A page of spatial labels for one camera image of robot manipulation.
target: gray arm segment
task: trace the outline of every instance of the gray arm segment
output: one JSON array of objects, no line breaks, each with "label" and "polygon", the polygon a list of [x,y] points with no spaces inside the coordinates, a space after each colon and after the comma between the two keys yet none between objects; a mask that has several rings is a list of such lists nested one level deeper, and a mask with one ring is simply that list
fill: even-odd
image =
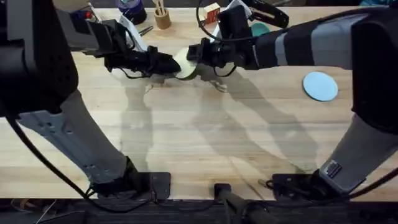
[{"label": "gray arm segment", "polygon": [[62,112],[20,114],[21,125],[34,130],[74,162],[91,183],[102,184],[123,177],[126,157],[106,138],[87,111],[80,92],[61,105]]},{"label": "gray arm segment", "polygon": [[366,16],[315,20],[262,35],[254,45],[258,66],[332,66],[350,70],[351,28]]},{"label": "gray arm segment", "polygon": [[330,158],[319,169],[320,176],[340,193],[349,193],[398,149],[398,136],[381,132],[359,116]]}]

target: green object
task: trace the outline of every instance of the green object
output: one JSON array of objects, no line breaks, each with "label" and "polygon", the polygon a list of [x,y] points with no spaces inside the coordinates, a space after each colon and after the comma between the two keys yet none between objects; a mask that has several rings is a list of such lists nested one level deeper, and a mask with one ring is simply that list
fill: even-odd
[{"label": "green object", "polygon": [[253,37],[258,37],[268,32],[270,32],[268,27],[261,22],[257,22],[251,26],[251,33],[253,34]]}]

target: cup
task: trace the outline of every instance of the cup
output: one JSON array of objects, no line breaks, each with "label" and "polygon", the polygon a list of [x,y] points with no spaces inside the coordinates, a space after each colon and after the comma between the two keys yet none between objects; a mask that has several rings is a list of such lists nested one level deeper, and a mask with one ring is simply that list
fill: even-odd
[{"label": "cup", "polygon": [[167,9],[164,10],[165,10],[164,15],[160,15],[157,9],[155,10],[156,25],[160,29],[167,29],[172,25],[172,21],[170,20],[169,10]]}]

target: blue coaster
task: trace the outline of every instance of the blue coaster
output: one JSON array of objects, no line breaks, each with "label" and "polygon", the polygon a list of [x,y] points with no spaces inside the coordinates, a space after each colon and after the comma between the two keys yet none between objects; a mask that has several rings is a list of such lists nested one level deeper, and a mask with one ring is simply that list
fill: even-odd
[{"label": "blue coaster", "polygon": [[268,33],[269,29],[265,24],[257,22],[251,26],[251,32],[253,34],[253,37],[258,37],[262,34]]},{"label": "blue coaster", "polygon": [[318,101],[330,101],[338,94],[335,80],[323,72],[311,72],[303,79],[304,91]]}]

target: light blue disc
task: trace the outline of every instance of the light blue disc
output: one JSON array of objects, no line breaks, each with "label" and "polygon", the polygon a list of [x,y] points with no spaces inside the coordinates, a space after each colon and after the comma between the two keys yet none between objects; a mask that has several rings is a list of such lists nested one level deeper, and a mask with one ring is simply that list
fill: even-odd
[{"label": "light blue disc", "polygon": [[336,81],[323,72],[311,72],[303,79],[304,91],[318,101],[330,101],[338,94]]}]

